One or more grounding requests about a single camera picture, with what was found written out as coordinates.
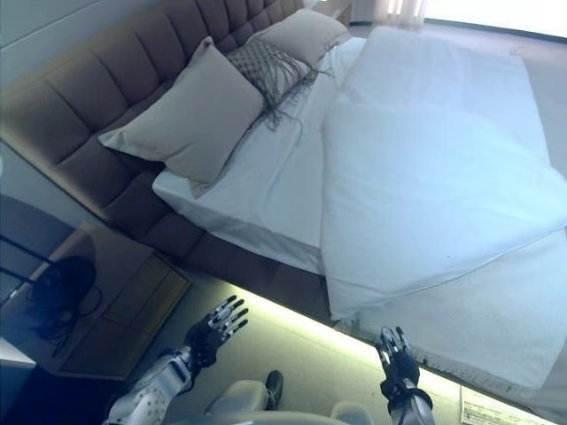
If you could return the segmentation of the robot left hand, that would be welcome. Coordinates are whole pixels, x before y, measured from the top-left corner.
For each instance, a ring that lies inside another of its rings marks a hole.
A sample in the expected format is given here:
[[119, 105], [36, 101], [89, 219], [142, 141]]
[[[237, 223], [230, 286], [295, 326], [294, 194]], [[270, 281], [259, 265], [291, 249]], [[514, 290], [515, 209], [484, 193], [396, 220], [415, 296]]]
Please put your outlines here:
[[193, 372], [212, 366], [218, 350], [247, 324], [248, 308], [244, 303], [242, 298], [232, 295], [187, 331], [184, 344], [190, 348]]

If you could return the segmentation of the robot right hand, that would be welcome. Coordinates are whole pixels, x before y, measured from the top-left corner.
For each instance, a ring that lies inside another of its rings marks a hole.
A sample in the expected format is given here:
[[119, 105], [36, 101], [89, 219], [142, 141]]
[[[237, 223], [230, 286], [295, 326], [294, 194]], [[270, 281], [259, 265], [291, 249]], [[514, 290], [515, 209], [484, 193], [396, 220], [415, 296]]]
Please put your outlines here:
[[417, 388], [419, 366], [411, 356], [408, 341], [400, 327], [381, 328], [377, 352], [385, 376], [380, 390], [388, 401], [406, 396], [410, 390]]

